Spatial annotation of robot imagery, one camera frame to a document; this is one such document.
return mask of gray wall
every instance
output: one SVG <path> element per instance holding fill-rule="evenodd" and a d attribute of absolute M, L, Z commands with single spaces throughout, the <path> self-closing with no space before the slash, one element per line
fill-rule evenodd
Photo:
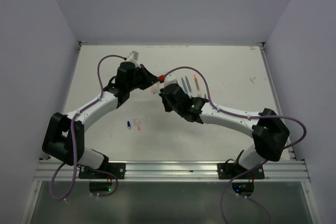
<path fill-rule="evenodd" d="M 289 0 L 57 0 L 90 44 L 255 44 Z"/>
<path fill-rule="evenodd" d="M 55 0 L 0 0 L 0 222 L 20 221 L 77 43 Z"/>
<path fill-rule="evenodd" d="M 295 148 L 305 158 L 325 223 L 336 218 L 336 1 L 291 0 L 267 41 L 267 57 L 284 114 L 308 128 Z M 298 128 L 292 128 L 299 137 Z"/>

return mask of gray pen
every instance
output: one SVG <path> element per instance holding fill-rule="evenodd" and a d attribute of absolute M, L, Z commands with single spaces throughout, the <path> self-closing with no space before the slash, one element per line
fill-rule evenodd
<path fill-rule="evenodd" d="M 188 80 L 188 77 L 186 76 L 185 77 L 185 81 L 187 82 L 187 86 L 188 86 L 188 89 L 189 89 L 189 92 L 191 93 L 191 86 L 190 86 L 190 83 L 189 83 L 189 80 Z"/>
<path fill-rule="evenodd" d="M 186 94 L 188 94 L 187 86 L 185 85 L 185 82 L 184 82 L 184 80 L 183 80 L 182 77 L 181 77 L 181 80 L 182 80 L 182 85 L 183 85 L 184 92 L 185 92 Z"/>

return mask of red object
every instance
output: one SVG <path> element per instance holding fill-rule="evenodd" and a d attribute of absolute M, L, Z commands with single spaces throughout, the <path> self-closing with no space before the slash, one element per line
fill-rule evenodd
<path fill-rule="evenodd" d="M 164 75 L 159 76 L 159 82 L 160 82 L 160 83 L 164 82 L 164 79 L 165 79 L 165 76 L 164 76 Z"/>

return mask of marker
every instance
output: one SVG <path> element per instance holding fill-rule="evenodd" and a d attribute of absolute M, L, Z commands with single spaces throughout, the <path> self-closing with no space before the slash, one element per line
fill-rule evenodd
<path fill-rule="evenodd" d="M 186 94 L 188 94 L 188 89 L 187 89 L 187 86 L 185 85 L 185 82 L 184 82 L 183 78 L 181 78 L 181 80 L 182 80 L 182 85 L 183 85 L 184 92 Z"/>
<path fill-rule="evenodd" d="M 197 91 L 199 91 L 200 89 L 200 87 L 199 87 L 199 85 L 198 85 L 198 81 L 197 81 L 197 77 L 196 77 L 196 75 L 194 74 L 194 80 L 195 80 L 195 84 L 196 84 L 196 89 L 197 89 Z"/>
<path fill-rule="evenodd" d="M 188 86 L 188 89 L 189 89 L 189 92 L 191 93 L 191 86 L 190 86 L 190 83 L 189 83 L 189 80 L 188 80 L 188 77 L 186 76 L 185 77 L 185 81 L 187 82 L 187 86 Z"/>

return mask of robotic arm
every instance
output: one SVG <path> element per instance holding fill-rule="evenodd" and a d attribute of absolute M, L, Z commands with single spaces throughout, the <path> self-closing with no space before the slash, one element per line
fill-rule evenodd
<path fill-rule="evenodd" d="M 42 150 L 67 165 L 73 165 L 74 150 L 70 123 L 71 119 L 79 114 L 75 120 L 78 165 L 109 171 L 108 157 L 85 147 L 84 133 L 105 114 L 123 105 L 132 90 L 138 88 L 144 90 L 158 82 L 158 77 L 149 73 L 143 65 L 139 65 L 137 59 L 138 53 L 132 52 L 120 64 L 115 78 L 112 78 L 103 88 L 103 93 L 92 101 L 68 114 L 55 113 L 50 119 Z"/>
<path fill-rule="evenodd" d="M 216 108 L 214 108 L 205 98 L 190 98 L 171 74 L 164 80 L 164 88 L 160 91 L 166 112 L 175 111 L 189 122 L 216 124 L 253 138 L 254 144 L 239 154 L 233 170 L 229 171 L 233 176 L 255 167 L 266 159 L 275 162 L 280 160 L 289 136 L 287 127 L 279 118 L 252 119 L 256 116 L 276 115 L 273 110 L 264 109 L 261 113 L 247 112 L 226 108 L 218 104 L 215 104 Z M 246 115 L 246 117 L 238 118 L 224 114 L 219 112 L 219 109 Z"/>

